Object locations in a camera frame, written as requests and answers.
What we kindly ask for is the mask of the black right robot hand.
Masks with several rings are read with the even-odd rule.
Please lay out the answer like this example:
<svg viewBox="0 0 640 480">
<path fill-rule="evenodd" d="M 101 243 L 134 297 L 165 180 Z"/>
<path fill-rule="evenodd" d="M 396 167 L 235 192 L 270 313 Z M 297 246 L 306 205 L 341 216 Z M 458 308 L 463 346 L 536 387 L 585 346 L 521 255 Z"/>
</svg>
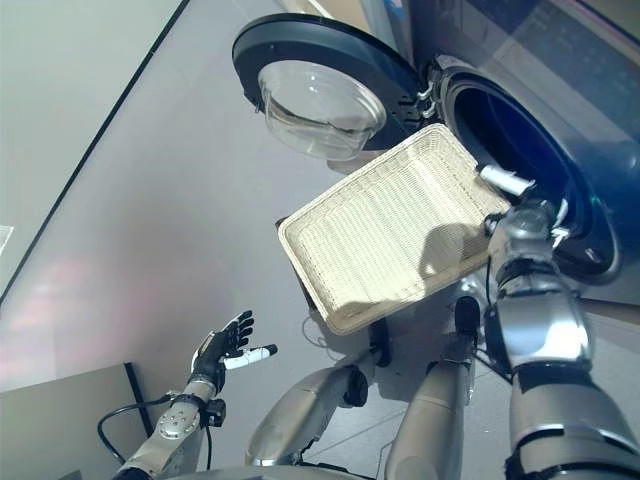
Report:
<svg viewBox="0 0 640 480">
<path fill-rule="evenodd" d="M 510 194 L 523 203 L 535 203 L 549 208 L 552 212 L 550 227 L 553 238 L 553 248 L 573 236 L 571 228 L 565 225 L 569 213 L 569 201 L 565 195 L 553 200 L 549 192 L 544 190 L 535 180 L 518 176 L 514 171 L 504 170 L 494 165 L 484 165 L 476 168 L 479 177 L 503 193 Z"/>
</svg>

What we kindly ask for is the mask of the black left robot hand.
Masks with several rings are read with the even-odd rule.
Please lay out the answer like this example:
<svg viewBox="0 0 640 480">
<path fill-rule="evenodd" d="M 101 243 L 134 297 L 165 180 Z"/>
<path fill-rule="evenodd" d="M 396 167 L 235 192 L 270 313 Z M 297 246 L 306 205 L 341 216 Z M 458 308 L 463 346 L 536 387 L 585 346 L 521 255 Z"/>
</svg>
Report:
<svg viewBox="0 0 640 480">
<path fill-rule="evenodd" d="M 251 310 L 232 318 L 221 330 L 210 331 L 191 360 L 188 382 L 201 382 L 220 393 L 228 370 L 244 368 L 278 352 L 275 344 L 249 347 L 255 319 Z"/>
</svg>

